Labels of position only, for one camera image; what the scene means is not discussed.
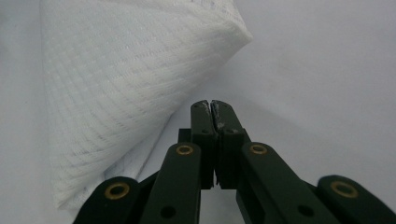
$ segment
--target quilted fabric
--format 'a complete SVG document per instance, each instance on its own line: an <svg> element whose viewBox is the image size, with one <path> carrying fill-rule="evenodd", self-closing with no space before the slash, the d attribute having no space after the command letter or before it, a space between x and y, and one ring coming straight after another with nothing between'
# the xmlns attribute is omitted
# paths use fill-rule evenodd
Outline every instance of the quilted fabric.
<svg viewBox="0 0 396 224"><path fill-rule="evenodd" d="M249 42L233 0L42 0L55 205L137 177L171 114Z"/></svg>

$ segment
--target folded white cloth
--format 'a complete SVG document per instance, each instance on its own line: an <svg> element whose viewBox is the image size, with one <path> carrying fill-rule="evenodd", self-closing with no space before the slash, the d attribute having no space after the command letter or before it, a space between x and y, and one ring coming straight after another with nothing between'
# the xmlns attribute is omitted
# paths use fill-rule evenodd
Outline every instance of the folded white cloth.
<svg viewBox="0 0 396 224"><path fill-rule="evenodd" d="M233 0L42 0L55 205L137 177L165 122L251 39Z"/></svg>

